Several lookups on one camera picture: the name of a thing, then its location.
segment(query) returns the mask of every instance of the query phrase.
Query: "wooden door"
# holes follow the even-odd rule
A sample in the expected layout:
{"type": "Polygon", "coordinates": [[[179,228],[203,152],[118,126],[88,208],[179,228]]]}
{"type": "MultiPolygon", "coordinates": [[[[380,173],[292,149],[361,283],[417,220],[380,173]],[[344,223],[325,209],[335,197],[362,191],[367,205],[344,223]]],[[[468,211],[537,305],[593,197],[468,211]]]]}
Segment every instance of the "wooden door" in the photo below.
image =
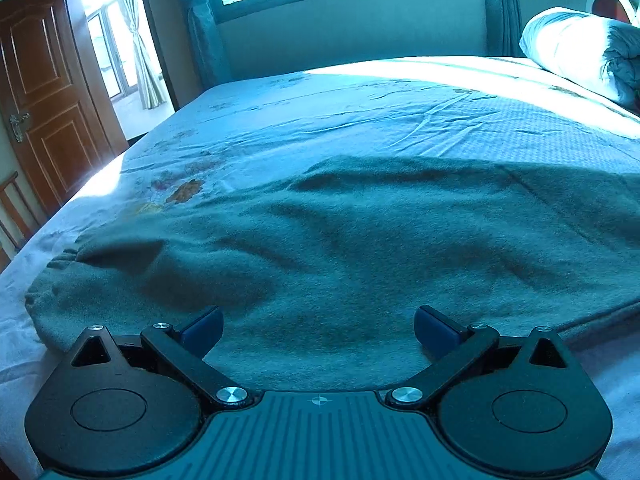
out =
{"type": "Polygon", "coordinates": [[[94,73],[95,54],[80,62],[79,55],[93,51],[81,25],[74,34],[66,0],[0,2],[0,110],[18,161],[50,216],[128,147],[94,73]]]}

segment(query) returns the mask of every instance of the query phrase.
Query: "rolled blanket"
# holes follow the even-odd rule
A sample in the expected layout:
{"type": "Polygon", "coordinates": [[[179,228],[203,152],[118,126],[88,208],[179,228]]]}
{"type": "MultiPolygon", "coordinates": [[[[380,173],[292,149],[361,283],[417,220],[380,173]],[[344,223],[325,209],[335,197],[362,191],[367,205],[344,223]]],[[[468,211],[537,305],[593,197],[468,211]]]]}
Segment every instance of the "rolled blanket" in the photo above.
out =
{"type": "Polygon", "coordinates": [[[533,17],[520,47],[542,68],[634,108],[640,89],[640,28],[556,7],[533,17]]]}

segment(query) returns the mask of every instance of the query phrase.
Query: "floor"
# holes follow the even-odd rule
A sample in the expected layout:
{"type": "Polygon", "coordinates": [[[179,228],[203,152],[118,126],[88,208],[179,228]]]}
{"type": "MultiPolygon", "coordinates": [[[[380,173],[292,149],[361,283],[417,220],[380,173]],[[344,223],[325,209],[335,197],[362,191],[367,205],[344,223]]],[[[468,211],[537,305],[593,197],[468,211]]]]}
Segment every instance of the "floor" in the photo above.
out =
{"type": "Polygon", "coordinates": [[[153,110],[144,110],[139,92],[114,102],[113,109],[127,140],[149,133],[174,113],[169,100],[153,110]]]}

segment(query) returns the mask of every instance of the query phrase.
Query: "bed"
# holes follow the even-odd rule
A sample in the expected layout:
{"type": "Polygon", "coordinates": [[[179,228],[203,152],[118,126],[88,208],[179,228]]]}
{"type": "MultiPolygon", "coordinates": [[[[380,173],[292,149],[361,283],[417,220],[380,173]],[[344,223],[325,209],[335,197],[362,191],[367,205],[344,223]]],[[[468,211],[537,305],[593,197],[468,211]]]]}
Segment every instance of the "bed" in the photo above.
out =
{"type": "MultiPolygon", "coordinates": [[[[377,60],[205,92],[97,173],[0,276],[0,456],[21,480],[41,472],[24,414],[59,359],[36,334],[24,297],[52,257],[114,219],[265,184],[345,154],[640,173],[640,119],[510,58],[377,60]]],[[[627,321],[577,348],[614,416],[599,466],[609,480],[640,479],[639,343],[627,321]]]]}

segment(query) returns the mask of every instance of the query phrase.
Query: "silver bolt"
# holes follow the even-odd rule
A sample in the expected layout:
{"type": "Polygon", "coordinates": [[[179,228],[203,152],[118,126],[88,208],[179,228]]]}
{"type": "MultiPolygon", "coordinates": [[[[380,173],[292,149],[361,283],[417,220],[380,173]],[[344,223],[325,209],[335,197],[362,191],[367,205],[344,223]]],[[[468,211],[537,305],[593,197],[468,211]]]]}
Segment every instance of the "silver bolt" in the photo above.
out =
{"type": "Polygon", "coordinates": [[[246,390],[244,388],[239,388],[238,386],[227,386],[226,388],[218,390],[216,393],[218,400],[225,404],[237,404],[238,402],[245,400],[246,396],[246,390]]]}
{"type": "Polygon", "coordinates": [[[402,388],[393,390],[391,396],[398,402],[417,402],[422,398],[422,392],[418,388],[403,386],[402,388]]]}

